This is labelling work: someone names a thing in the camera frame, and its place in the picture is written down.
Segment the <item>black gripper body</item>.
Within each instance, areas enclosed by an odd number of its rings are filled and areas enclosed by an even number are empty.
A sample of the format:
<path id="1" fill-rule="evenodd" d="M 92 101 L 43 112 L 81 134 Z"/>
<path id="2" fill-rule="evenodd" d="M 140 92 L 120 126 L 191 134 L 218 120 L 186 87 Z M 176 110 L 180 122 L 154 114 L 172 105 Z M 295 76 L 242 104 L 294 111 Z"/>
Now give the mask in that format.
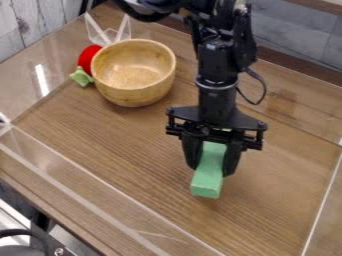
<path id="1" fill-rule="evenodd" d="M 195 106 L 170 107 L 166 114 L 166 132 L 182 140 L 187 150 L 199 149 L 204 141 L 219 144 L 240 143 L 243 151 L 263 148 L 267 124 L 236 108 L 232 109 L 228 118 L 212 121 L 199 117 L 199 108 Z"/>

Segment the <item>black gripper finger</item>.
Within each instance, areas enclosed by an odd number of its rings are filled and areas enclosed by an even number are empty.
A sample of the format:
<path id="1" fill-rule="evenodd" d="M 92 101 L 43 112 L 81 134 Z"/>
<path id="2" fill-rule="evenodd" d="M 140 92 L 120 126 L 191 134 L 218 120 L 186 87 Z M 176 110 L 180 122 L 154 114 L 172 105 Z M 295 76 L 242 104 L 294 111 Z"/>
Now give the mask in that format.
<path id="1" fill-rule="evenodd" d="M 227 145 L 224 159 L 223 159 L 223 176 L 227 177 L 235 173 L 240 155 L 243 151 L 243 144 L 234 141 Z"/>
<path id="2" fill-rule="evenodd" d="M 203 138 L 190 133 L 182 133 L 182 149 L 188 167 L 195 170 L 203 152 Z"/>

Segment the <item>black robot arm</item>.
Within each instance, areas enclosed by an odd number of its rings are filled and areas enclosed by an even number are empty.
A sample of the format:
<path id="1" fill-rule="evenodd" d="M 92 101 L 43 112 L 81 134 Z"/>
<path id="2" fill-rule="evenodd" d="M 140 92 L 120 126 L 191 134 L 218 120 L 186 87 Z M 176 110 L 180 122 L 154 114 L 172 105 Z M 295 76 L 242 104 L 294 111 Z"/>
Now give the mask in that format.
<path id="1" fill-rule="evenodd" d="M 199 103 L 166 110 L 166 133 L 179 137 L 187 165 L 196 169 L 204 157 L 204 144 L 223 146 L 219 161 L 222 176 L 235 173 L 244 151 L 263 147 L 267 124 L 244 114 L 236 106 L 243 95 L 239 75 L 260 75 L 251 69 L 256 62 L 256 42 L 248 0 L 138 0 L 150 10 L 139 12 L 127 0 L 112 0 L 126 14 L 142 22 L 158 22 L 184 9 L 198 59 L 195 85 Z"/>

